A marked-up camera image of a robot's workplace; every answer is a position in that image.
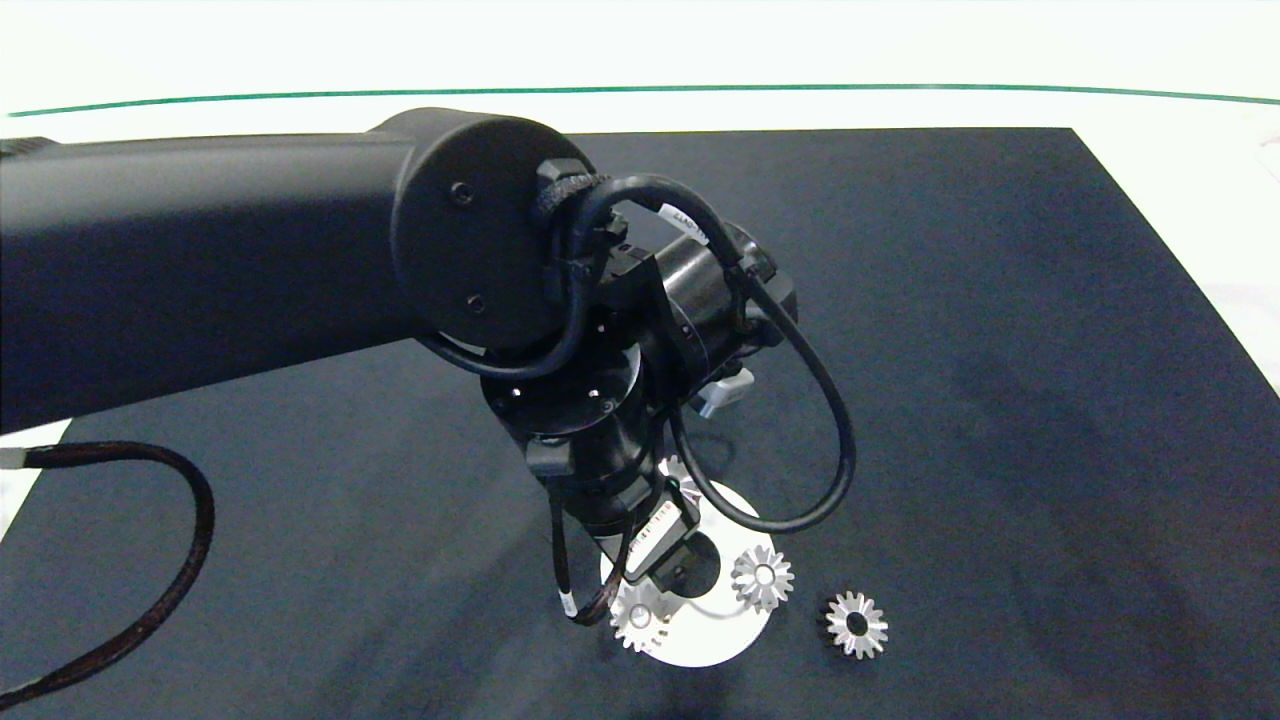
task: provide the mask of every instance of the silver gear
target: silver gear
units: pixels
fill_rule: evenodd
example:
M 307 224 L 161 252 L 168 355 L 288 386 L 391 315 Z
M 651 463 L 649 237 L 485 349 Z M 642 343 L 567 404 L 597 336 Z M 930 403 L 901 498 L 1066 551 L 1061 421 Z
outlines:
M 854 597 L 852 591 L 845 594 L 837 594 L 836 600 L 829 602 L 831 612 L 826 615 L 827 632 L 835 635 L 832 644 L 840 647 L 845 651 L 845 655 L 858 655 L 858 660 L 864 656 L 868 659 L 874 659 L 876 652 L 884 652 L 884 646 L 881 643 L 888 639 L 884 630 L 888 629 L 888 623 L 882 618 L 884 616 L 883 610 L 876 609 L 876 601 L 864 597 L 863 593 L 858 593 Z M 861 615 L 867 620 L 867 630 L 861 634 L 854 634 L 849 629 L 849 618 L 851 615 Z
M 680 483 L 680 495 L 685 496 L 685 500 L 690 505 L 698 506 L 703 500 L 703 491 L 698 489 L 698 484 L 694 483 L 694 478 L 689 475 L 689 469 L 685 464 L 680 461 L 678 455 L 672 455 L 671 457 L 663 460 L 658 469 L 662 470 L 668 478 L 673 478 Z
M 782 559 L 781 552 L 758 544 L 748 550 L 733 562 L 733 587 L 737 597 L 755 609 L 773 610 L 780 602 L 786 602 L 791 592 L 791 564 Z
M 622 641 L 622 647 L 644 652 L 666 639 L 671 609 L 653 580 L 644 578 L 637 585 L 622 582 L 609 615 L 609 624 L 617 628 L 613 637 Z

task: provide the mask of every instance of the green line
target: green line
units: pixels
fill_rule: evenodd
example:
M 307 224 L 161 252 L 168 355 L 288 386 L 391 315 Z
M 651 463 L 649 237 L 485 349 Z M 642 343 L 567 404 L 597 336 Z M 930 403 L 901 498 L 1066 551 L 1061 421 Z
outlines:
M 114 108 L 140 108 L 143 105 L 178 105 L 186 102 L 221 102 L 227 100 L 283 100 L 292 97 L 385 97 L 394 95 L 590 95 L 612 92 L 726 92 L 759 90 L 1016 90 L 1033 92 L 1088 92 L 1094 95 L 1138 95 L 1143 97 L 1174 97 L 1179 100 L 1216 100 L 1220 102 L 1253 102 L 1280 105 L 1275 97 L 1248 97 L 1243 95 L 1212 95 L 1206 92 L 1172 92 L 1166 90 L 1128 90 L 1121 87 L 1075 87 L 1068 85 L 988 85 L 988 83 L 808 83 L 808 85 L 627 85 L 588 87 L 447 87 L 436 90 L 316 90 L 302 92 L 243 92 L 234 95 L 192 95 L 188 97 L 155 97 L 150 100 L 123 100 L 92 105 L 69 105 L 40 110 L 18 110 L 10 118 L 83 113 Z

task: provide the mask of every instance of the black cable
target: black cable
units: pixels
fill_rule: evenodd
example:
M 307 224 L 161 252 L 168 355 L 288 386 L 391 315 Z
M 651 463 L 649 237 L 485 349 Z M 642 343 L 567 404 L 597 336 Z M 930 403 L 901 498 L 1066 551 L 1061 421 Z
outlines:
M 645 451 L 645 456 L 662 455 L 662 427 L 666 423 L 666 413 L 659 413 L 650 419 L 653 438 L 649 448 Z M 645 461 L 645 456 L 637 460 L 637 464 Z M 547 484 L 547 495 L 550 501 L 550 514 L 552 514 L 552 565 L 556 570 L 556 587 L 559 589 L 561 600 L 564 602 L 564 612 L 570 620 L 577 623 L 579 625 L 594 625 L 599 623 L 609 611 L 609 606 L 613 605 L 613 598 L 618 596 L 618 587 L 622 584 L 622 571 L 627 565 L 627 557 L 631 553 L 631 541 L 635 534 L 640 530 L 644 520 L 648 518 L 648 511 L 657 503 L 658 498 L 662 496 L 662 489 L 664 483 L 658 477 L 649 478 L 650 491 L 649 495 L 636 506 L 632 512 L 630 521 L 622 532 L 622 544 L 618 546 L 618 555 L 613 559 L 613 568 L 609 570 L 608 577 L 600 588 L 595 591 L 591 600 L 582 607 L 575 609 L 573 615 L 568 615 L 570 603 L 573 598 L 573 583 L 568 573 L 568 551 L 564 546 L 564 502 L 562 497 L 562 488 L 559 480 L 549 480 Z
M 150 460 L 168 465 L 182 473 L 191 486 L 196 503 L 196 529 L 191 538 L 191 550 L 187 551 L 178 575 L 137 621 L 52 673 L 5 691 L 0 694 L 0 711 L 86 680 L 133 652 L 182 602 L 200 574 L 200 568 L 209 555 L 209 543 L 214 537 L 214 493 L 209 488 L 209 482 L 198 468 L 172 450 L 140 442 L 81 442 L 32 447 L 18 452 L 26 454 L 20 462 L 15 462 L 22 468 L 74 468 L 116 460 Z
M 728 233 L 726 232 L 719 218 L 716 215 L 714 210 L 699 197 L 694 191 L 687 187 L 657 176 L 632 176 L 631 178 L 620 178 L 614 182 L 623 182 L 627 188 L 626 195 L 628 200 L 635 200 L 641 204 L 648 201 L 650 205 L 654 202 L 666 202 L 676 209 L 681 210 L 694 223 L 698 228 L 703 231 L 707 236 L 708 247 L 716 255 L 717 261 L 724 270 L 724 279 L 730 288 L 740 288 L 746 296 L 755 301 L 756 305 L 764 314 L 778 327 L 782 336 L 787 338 L 787 342 L 800 354 L 804 360 L 805 366 L 809 373 L 813 374 L 814 379 L 818 382 L 818 387 L 822 389 L 823 397 L 827 400 L 827 405 L 831 406 L 832 418 L 836 421 L 836 436 L 840 442 L 840 457 L 836 462 L 836 474 L 831 480 L 831 486 L 827 493 L 823 495 L 817 503 L 809 510 L 796 515 L 795 518 L 788 518 L 786 520 L 768 520 L 762 518 L 755 518 L 749 515 L 736 506 L 724 500 L 724 496 L 716 489 L 712 482 L 703 473 L 701 466 L 698 465 L 698 459 L 694 456 L 692 446 L 689 442 L 689 436 L 685 432 L 685 423 L 680 415 L 680 411 L 671 414 L 671 434 L 676 441 L 676 450 L 689 470 L 689 475 L 692 478 L 698 489 L 701 491 L 703 496 L 719 510 L 730 520 L 733 520 L 744 528 L 749 528 L 762 533 L 781 534 L 781 533 L 794 533 L 809 528 L 823 518 L 829 515 L 844 500 L 849 488 L 852 486 L 854 480 L 854 468 L 858 462 L 858 447 L 854 441 L 854 428 L 852 421 L 849 418 L 849 410 L 845 407 L 845 401 L 840 396 L 840 388 L 836 387 L 836 382 L 832 379 L 831 373 L 827 372 L 827 366 L 818 357 L 818 352 L 809 345 L 809 341 L 796 327 L 795 320 L 791 315 L 782 309 L 781 305 L 764 288 L 759 278 L 755 274 L 754 268 L 742 266 L 742 254 L 737 251 L 737 247 L 730 241 Z
M 532 209 L 532 222 L 538 225 L 549 225 L 559 208 L 566 206 L 571 197 L 590 191 L 605 181 L 607 176 L 573 176 L 559 181 L 538 196 Z M 550 192 L 557 188 L 564 190 Z M 605 210 L 616 204 L 609 204 Z M 564 328 L 561 331 L 556 345 L 541 357 L 531 361 L 503 363 L 466 350 L 439 332 L 422 333 L 416 336 L 416 340 L 447 363 L 485 378 L 525 380 L 540 378 L 561 369 L 577 351 L 582 333 L 586 329 L 586 311 L 591 296 L 590 286 L 595 275 L 591 260 L 593 249 L 589 246 L 591 236 L 600 223 L 611 218 L 608 211 L 598 211 L 595 208 L 595 205 L 586 206 L 585 204 L 579 206 L 572 223 L 575 228 L 581 228 L 581 232 L 576 234 L 570 233 L 564 256 L 557 258 L 557 260 L 562 261 L 564 273 L 568 277 Z
M 590 247 L 591 238 L 602 223 L 612 217 L 613 208 L 626 200 L 636 201 L 645 208 L 657 211 L 662 204 L 669 202 L 680 206 L 694 223 L 703 231 L 710 242 L 712 251 L 717 258 L 731 263 L 735 268 L 742 260 L 742 255 L 730 240 L 728 233 L 721 224 L 719 218 L 710 206 L 687 187 L 664 178 L 662 176 L 636 174 L 621 178 L 599 179 L 600 182 L 589 190 L 573 210 L 572 219 L 566 232 L 566 255 L 562 259 L 568 275 L 568 307 L 566 310 L 564 329 L 557 338 L 556 345 L 541 357 L 524 363 L 502 363 L 492 357 L 485 357 L 458 346 L 447 336 L 430 332 L 416 336 L 416 340 L 439 355 L 445 361 L 481 377 L 522 380 L 538 378 L 558 370 L 577 350 L 579 342 L 586 328 L 586 311 L 591 293 L 594 268 L 591 265 Z M 728 283 L 732 304 L 735 307 L 735 323 L 741 332 L 746 331 L 745 304 L 742 302 L 742 288 L 739 283 Z

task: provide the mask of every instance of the screw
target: screw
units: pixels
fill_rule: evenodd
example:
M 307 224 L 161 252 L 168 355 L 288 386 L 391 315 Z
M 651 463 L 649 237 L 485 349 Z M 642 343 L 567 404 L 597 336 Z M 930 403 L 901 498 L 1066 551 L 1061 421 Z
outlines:
M 471 190 L 471 186 L 465 182 L 460 181 L 449 186 L 449 200 L 458 208 L 470 205 L 475 197 L 475 191 Z

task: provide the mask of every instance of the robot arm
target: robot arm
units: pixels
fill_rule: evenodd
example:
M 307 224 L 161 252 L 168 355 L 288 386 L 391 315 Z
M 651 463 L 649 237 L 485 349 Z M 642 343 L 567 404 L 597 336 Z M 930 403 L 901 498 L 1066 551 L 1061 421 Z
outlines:
M 686 234 L 627 243 L 623 201 Z M 4 432 L 417 338 L 481 377 L 548 491 L 580 624 L 623 579 L 698 593 L 699 511 L 662 469 L 666 425 L 698 492 L 758 533 L 820 521 L 851 483 L 849 414 L 772 258 L 689 188 L 599 176 L 530 120 L 421 109 L 356 135 L 8 142 L 0 236 Z M 741 359 L 783 340 L 831 406 L 840 461 L 813 507 L 768 520 L 705 478 L 681 410 L 709 415 L 750 383 Z M 614 561 L 582 609 L 562 511 Z

